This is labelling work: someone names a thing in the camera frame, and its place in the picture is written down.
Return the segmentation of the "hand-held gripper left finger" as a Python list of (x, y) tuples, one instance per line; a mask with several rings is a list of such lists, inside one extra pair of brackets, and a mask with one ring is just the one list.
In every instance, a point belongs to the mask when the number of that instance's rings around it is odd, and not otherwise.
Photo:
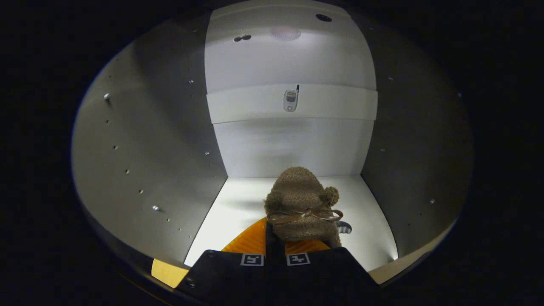
[(266, 227), (262, 218), (222, 250), (203, 251), (176, 293), (198, 306), (264, 306)]

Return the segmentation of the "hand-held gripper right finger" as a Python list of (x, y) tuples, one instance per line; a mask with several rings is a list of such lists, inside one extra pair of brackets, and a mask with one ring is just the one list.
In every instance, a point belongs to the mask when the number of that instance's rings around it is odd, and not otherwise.
[(344, 247), (286, 255), (275, 242), (277, 306), (363, 306), (379, 285)]

